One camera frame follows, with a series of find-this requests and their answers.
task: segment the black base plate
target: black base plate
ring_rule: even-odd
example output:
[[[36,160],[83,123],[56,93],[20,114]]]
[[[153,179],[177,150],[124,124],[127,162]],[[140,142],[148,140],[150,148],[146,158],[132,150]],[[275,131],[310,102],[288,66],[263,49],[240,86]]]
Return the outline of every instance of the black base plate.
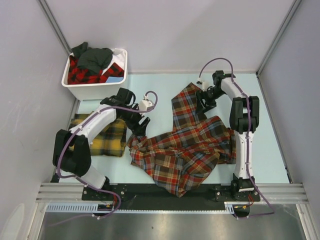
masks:
[[[59,183],[59,180],[60,180],[60,177],[58,176],[58,174],[55,173],[55,174],[52,176],[50,183],[57,184],[57,183]]]
[[[225,201],[237,201],[231,197],[231,193],[227,195],[226,187],[230,188],[230,186],[220,184],[201,184],[197,189],[188,191],[182,197],[172,195],[155,184],[117,184],[111,186],[111,191],[121,197],[120,209],[122,210],[215,211],[224,210]],[[251,196],[255,202],[260,200],[257,195],[252,194]],[[113,201],[113,196],[84,187],[82,200]],[[247,202],[248,195],[239,201]]]
[[[260,196],[255,191],[237,192],[232,195],[230,186],[216,185],[214,187],[215,199],[217,202],[248,202],[249,195],[255,202],[260,202]]]

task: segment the gray floor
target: gray floor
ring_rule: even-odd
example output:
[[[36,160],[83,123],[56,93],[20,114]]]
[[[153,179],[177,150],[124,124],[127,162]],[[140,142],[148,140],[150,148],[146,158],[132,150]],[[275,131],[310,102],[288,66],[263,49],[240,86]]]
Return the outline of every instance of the gray floor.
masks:
[[[223,214],[117,213],[106,219],[46,213],[39,240],[304,240],[295,205],[276,205],[276,214],[236,220]],[[252,213],[268,211],[256,205]]]

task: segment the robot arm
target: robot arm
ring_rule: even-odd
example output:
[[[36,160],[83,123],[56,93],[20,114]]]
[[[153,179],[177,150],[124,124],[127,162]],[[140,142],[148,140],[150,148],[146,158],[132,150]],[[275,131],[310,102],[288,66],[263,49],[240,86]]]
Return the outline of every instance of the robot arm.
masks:
[[[236,185],[235,192],[253,191],[254,186],[250,177],[254,180],[252,170],[252,142],[254,132],[259,125],[259,98],[249,97],[250,113],[246,112],[247,101],[243,97],[239,88],[231,80],[231,74],[224,74],[223,71],[216,71],[213,75],[214,86],[207,87],[206,82],[202,84],[202,91],[196,93],[197,109],[196,112],[205,113],[217,106],[216,99],[227,94],[232,101],[230,112],[230,127],[234,130],[236,139],[236,165],[233,174],[233,183]],[[250,114],[251,127],[249,141],[247,141],[247,131],[249,127],[248,114]]]
[[[67,130],[61,129],[55,137],[53,165],[58,167],[59,158],[62,156],[60,168],[65,172],[74,174],[74,177],[97,188],[110,189],[108,177],[102,175],[91,165],[90,144],[93,139],[110,123],[117,118],[125,121],[127,127],[136,136],[145,136],[150,119],[148,117],[140,124],[144,114],[154,104],[147,96],[139,104],[131,104],[136,100],[133,92],[120,88],[117,95],[106,97],[100,102],[99,107],[90,114],[82,123]],[[74,146],[63,151],[68,139],[74,135],[69,146]]]

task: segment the plaid shirt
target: plaid shirt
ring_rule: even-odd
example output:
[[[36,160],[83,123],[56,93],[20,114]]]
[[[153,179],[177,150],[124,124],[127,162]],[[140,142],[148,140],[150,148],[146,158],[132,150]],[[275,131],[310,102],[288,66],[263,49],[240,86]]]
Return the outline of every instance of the plaid shirt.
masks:
[[[218,116],[196,114],[197,86],[190,83],[171,100],[173,131],[152,138],[131,136],[131,164],[155,183],[181,197],[197,188],[217,164],[234,164],[234,131]]]
[[[68,73],[68,84],[104,84],[109,77],[123,77],[125,71],[114,63],[102,75],[102,70],[99,74],[92,74],[89,69],[81,69],[77,67],[78,59],[74,56],[69,56],[70,67]]]
[[[71,120],[70,128],[82,123],[89,114],[75,114]],[[107,155],[122,157],[126,147],[127,126],[122,119],[116,119],[106,126],[94,139],[90,145],[90,153],[94,155]]]

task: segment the gray wall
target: gray wall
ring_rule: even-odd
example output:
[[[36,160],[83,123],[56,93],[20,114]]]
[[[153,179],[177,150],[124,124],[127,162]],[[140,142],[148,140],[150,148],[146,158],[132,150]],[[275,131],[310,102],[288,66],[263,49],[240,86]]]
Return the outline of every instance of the gray wall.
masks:
[[[320,224],[320,1],[305,0],[261,75],[296,183]]]
[[[125,48],[135,73],[259,67],[293,0],[48,0],[71,47]],[[229,67],[223,61],[210,73]]]
[[[74,98],[60,83],[67,55],[37,1],[0,1],[0,23],[0,232],[22,203],[22,236]]]

